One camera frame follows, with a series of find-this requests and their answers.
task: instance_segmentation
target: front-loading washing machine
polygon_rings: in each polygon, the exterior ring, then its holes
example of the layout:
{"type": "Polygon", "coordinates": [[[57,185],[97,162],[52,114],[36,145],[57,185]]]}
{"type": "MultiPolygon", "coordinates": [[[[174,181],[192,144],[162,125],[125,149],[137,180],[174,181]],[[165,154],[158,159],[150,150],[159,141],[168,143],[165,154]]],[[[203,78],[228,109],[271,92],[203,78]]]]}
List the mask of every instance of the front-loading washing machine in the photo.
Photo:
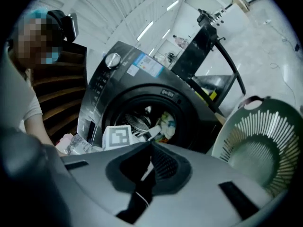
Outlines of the front-loading washing machine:
{"type": "Polygon", "coordinates": [[[222,127],[177,75],[139,49],[117,42],[89,82],[77,132],[88,143],[102,147],[107,126],[129,124],[133,133],[140,132],[156,124],[161,111],[174,121],[174,135],[167,143],[194,151],[206,153],[222,127]]]}

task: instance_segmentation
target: green laundry basket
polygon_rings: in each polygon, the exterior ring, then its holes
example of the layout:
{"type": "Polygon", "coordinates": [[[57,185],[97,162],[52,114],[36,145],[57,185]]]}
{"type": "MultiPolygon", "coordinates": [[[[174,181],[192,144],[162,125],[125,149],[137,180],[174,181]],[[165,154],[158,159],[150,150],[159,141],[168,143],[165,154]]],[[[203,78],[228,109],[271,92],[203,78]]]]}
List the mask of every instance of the green laundry basket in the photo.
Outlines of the green laundry basket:
{"type": "Polygon", "coordinates": [[[289,104],[253,96],[226,121],[212,156],[255,180],[272,196],[287,189],[302,148],[303,119],[289,104]],[[244,108],[253,101],[262,104],[244,108]]]}

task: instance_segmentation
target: basket handle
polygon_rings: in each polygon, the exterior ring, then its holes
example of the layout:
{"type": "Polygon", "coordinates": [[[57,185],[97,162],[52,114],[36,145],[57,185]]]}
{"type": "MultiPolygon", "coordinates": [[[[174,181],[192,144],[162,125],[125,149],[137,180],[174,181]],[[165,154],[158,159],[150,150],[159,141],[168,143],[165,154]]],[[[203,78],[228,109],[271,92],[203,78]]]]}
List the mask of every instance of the basket handle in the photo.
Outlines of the basket handle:
{"type": "Polygon", "coordinates": [[[268,98],[270,98],[270,97],[269,97],[269,96],[266,96],[266,97],[259,97],[259,96],[257,96],[257,95],[251,96],[251,97],[249,97],[249,98],[246,98],[243,102],[241,102],[241,103],[239,104],[238,109],[239,109],[239,108],[242,108],[242,107],[244,107],[245,105],[248,105],[248,104],[250,104],[250,103],[252,103],[252,102],[254,102],[254,101],[261,101],[261,102],[263,102],[265,99],[268,99],[268,98]]]}

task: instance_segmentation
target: ceiling light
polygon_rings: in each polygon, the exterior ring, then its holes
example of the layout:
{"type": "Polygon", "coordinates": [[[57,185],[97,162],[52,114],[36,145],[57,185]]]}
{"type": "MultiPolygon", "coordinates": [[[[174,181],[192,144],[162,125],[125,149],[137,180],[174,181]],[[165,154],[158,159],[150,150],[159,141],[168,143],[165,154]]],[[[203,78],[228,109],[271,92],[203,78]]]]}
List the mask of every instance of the ceiling light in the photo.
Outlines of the ceiling light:
{"type": "Polygon", "coordinates": [[[153,52],[154,49],[155,49],[155,48],[153,48],[153,49],[151,50],[151,52],[150,52],[148,55],[151,55],[151,53],[153,52]]]}
{"type": "Polygon", "coordinates": [[[163,35],[162,39],[164,39],[164,37],[170,32],[170,29],[165,33],[165,35],[163,35]]]}
{"type": "Polygon", "coordinates": [[[168,7],[167,7],[167,11],[168,10],[170,10],[172,7],[174,7],[177,3],[179,2],[179,0],[177,0],[177,1],[175,1],[173,4],[171,4],[171,5],[169,5],[168,7]]]}
{"type": "Polygon", "coordinates": [[[142,36],[146,33],[146,31],[151,27],[153,25],[153,21],[152,22],[150,22],[149,24],[148,24],[148,26],[143,30],[143,32],[139,35],[139,37],[137,38],[137,41],[139,41],[141,38],[142,38],[142,36]]]}

